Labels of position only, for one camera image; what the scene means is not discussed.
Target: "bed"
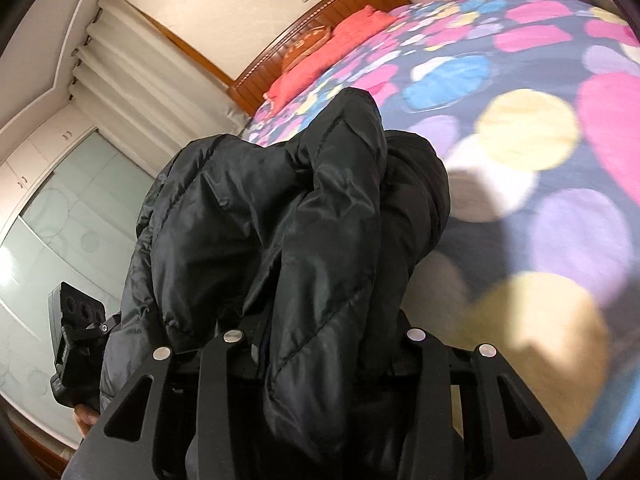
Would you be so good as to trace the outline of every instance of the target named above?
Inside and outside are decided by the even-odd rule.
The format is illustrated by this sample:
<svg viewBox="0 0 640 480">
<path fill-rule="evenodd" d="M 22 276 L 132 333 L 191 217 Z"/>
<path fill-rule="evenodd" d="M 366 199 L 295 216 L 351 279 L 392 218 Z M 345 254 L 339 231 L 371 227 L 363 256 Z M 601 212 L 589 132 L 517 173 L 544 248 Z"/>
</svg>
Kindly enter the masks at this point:
<svg viewBox="0 0 640 480">
<path fill-rule="evenodd" d="M 282 53 L 372 4 L 398 19 L 267 118 Z M 325 0 L 230 95 L 261 146 L 303 130 L 345 87 L 386 129 L 427 138 L 452 215 L 402 308 L 446 344 L 494 343 L 590 479 L 640 415 L 640 44 L 586 0 Z"/>
</svg>

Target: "purple circle pattern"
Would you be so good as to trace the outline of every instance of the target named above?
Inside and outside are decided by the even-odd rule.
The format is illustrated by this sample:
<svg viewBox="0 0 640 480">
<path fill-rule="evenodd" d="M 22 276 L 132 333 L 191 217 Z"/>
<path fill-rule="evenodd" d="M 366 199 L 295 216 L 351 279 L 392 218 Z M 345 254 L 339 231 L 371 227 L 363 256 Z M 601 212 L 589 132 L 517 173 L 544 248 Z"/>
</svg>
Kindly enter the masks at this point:
<svg viewBox="0 0 640 480">
<path fill-rule="evenodd" d="M 614 203 L 593 189 L 565 189 L 546 197 L 530 231 L 533 270 L 574 280 L 600 307 L 622 292 L 633 247 Z"/>
<path fill-rule="evenodd" d="M 582 56 L 584 67 L 594 74 L 626 72 L 640 77 L 640 65 L 606 46 L 593 45 Z"/>
<path fill-rule="evenodd" d="M 472 40 L 474 38 L 482 38 L 483 36 L 488 36 L 491 34 L 496 34 L 502 30 L 502 25 L 500 23 L 485 23 L 484 25 L 478 25 L 473 28 L 467 35 L 466 38 L 468 40 Z"/>
<path fill-rule="evenodd" d="M 427 117 L 414 124 L 410 130 L 427 139 L 439 157 L 446 156 L 460 138 L 458 120 L 453 115 Z"/>
</svg>

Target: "red pillow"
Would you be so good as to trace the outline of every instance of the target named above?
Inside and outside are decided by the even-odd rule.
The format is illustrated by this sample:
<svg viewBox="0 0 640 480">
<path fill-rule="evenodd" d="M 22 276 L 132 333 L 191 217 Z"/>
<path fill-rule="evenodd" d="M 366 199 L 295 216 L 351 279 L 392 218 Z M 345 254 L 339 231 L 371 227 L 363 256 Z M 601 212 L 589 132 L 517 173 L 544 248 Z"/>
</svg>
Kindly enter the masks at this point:
<svg viewBox="0 0 640 480">
<path fill-rule="evenodd" d="M 334 36 L 340 36 L 347 30 L 361 27 L 363 23 L 367 23 L 367 20 L 374 12 L 376 12 L 376 9 L 370 5 L 364 9 L 360 9 L 358 12 L 354 12 L 351 16 L 345 18 L 335 26 Z"/>
<path fill-rule="evenodd" d="M 279 113 L 293 99 L 309 88 L 327 69 L 369 38 L 385 30 L 395 20 L 384 12 L 375 12 L 355 28 L 344 30 L 332 37 L 322 48 L 303 59 L 296 67 L 281 75 L 271 86 L 265 97 L 272 104 L 268 119 Z"/>
</svg>

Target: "black metal frame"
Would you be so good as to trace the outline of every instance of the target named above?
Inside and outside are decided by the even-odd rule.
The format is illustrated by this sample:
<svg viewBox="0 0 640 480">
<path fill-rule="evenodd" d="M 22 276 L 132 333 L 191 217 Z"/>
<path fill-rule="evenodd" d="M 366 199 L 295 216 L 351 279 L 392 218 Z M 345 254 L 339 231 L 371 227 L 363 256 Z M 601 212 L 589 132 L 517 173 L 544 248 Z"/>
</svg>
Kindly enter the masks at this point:
<svg viewBox="0 0 640 480">
<path fill-rule="evenodd" d="M 240 459 L 232 445 L 228 381 L 260 382 L 250 358 L 258 321 L 245 318 L 242 330 L 218 336 L 199 351 L 174 354 L 167 347 L 156 349 L 100 416 L 63 480 L 186 478 L 178 468 L 167 471 L 159 463 L 166 460 L 161 456 L 167 440 L 162 420 L 164 412 L 174 408 L 175 391 L 195 384 L 195 377 L 194 429 L 197 446 L 203 450 L 197 455 L 198 478 L 254 480 L 246 476 L 246 454 Z M 586 478 L 556 425 L 491 345 L 474 351 L 450 348 L 415 328 L 408 331 L 404 345 L 405 352 L 416 354 L 420 378 L 414 424 L 404 441 L 396 478 Z M 460 386 L 463 439 L 453 437 L 452 384 Z M 173 438 L 180 440 L 176 434 Z M 186 446 L 178 447 L 186 452 Z M 184 463 L 184 454 L 176 458 Z"/>
<path fill-rule="evenodd" d="M 49 480 L 12 430 L 9 418 L 2 409 L 0 409 L 0 478 Z"/>
<path fill-rule="evenodd" d="M 51 391 L 59 404 L 86 404 L 100 411 L 100 370 L 111 330 L 121 315 L 106 319 L 104 305 L 62 282 L 49 295 L 49 327 L 56 373 Z"/>
</svg>

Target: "black puffer jacket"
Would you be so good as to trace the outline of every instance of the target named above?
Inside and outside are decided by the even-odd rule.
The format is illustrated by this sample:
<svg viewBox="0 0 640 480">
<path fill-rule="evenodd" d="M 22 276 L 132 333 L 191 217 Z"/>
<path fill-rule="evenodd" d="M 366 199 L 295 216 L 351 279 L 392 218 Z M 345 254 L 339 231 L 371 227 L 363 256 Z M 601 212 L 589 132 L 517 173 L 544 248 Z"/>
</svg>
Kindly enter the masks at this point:
<svg viewBox="0 0 640 480">
<path fill-rule="evenodd" d="M 140 213 L 102 408 L 156 347 L 198 348 L 270 304 L 268 425 L 315 460 L 339 452 L 354 378 L 388 367 L 407 281 L 448 215 L 431 145 L 384 132 L 365 91 L 268 148 L 192 142 Z"/>
</svg>

